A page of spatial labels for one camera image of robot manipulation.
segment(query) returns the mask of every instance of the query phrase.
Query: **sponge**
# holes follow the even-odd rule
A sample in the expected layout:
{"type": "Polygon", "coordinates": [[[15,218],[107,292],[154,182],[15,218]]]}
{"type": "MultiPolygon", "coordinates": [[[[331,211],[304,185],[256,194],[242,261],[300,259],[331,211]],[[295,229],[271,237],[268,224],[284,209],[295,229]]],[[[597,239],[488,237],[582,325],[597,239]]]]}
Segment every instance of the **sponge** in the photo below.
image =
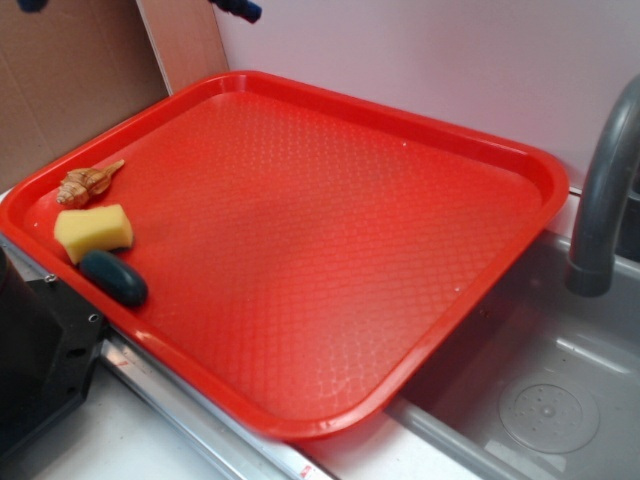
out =
{"type": "Polygon", "coordinates": [[[133,244],[131,222],[119,204],[63,210],[56,219],[53,236],[74,264],[91,250],[113,250],[133,244]]]}

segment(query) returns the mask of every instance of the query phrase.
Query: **sink basin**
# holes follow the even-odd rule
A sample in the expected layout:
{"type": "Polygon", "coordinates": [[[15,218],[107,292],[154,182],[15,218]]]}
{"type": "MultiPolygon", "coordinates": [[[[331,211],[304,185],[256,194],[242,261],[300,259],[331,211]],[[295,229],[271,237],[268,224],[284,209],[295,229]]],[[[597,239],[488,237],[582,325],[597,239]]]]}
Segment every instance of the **sink basin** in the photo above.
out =
{"type": "Polygon", "coordinates": [[[640,265],[582,298],[568,248],[536,240],[390,407],[481,477],[640,476],[640,265]]]}

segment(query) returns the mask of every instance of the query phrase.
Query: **conch shell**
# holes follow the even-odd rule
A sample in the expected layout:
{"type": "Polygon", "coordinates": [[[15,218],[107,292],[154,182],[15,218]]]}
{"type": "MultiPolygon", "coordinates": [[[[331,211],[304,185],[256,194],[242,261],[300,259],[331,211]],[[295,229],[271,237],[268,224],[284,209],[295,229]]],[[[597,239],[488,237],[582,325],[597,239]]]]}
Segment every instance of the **conch shell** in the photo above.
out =
{"type": "Polygon", "coordinates": [[[118,160],[104,169],[77,168],[71,170],[60,182],[56,201],[68,207],[82,207],[91,198],[109,188],[111,176],[122,165],[124,165],[124,160],[118,160]]]}

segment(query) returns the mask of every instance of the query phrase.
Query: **dark green soap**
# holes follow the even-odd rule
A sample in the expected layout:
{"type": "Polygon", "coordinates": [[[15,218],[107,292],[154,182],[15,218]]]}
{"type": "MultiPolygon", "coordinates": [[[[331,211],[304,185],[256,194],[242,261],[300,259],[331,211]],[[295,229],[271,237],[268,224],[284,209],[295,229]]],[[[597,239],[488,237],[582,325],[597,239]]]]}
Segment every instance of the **dark green soap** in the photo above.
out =
{"type": "Polygon", "coordinates": [[[149,290],[144,279],[112,253],[91,250],[78,267],[93,284],[127,307],[138,307],[147,299],[149,290]]]}

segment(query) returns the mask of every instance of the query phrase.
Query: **gray faucet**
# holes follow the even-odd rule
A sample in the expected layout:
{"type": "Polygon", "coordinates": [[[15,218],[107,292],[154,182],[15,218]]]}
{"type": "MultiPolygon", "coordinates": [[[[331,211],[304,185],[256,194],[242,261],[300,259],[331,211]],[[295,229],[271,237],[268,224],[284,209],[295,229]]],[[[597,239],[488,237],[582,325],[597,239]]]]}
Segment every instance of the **gray faucet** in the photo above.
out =
{"type": "Polygon", "coordinates": [[[587,173],[565,275],[573,293],[605,294],[614,252],[640,261],[639,164],[640,75],[614,105],[587,173]]]}

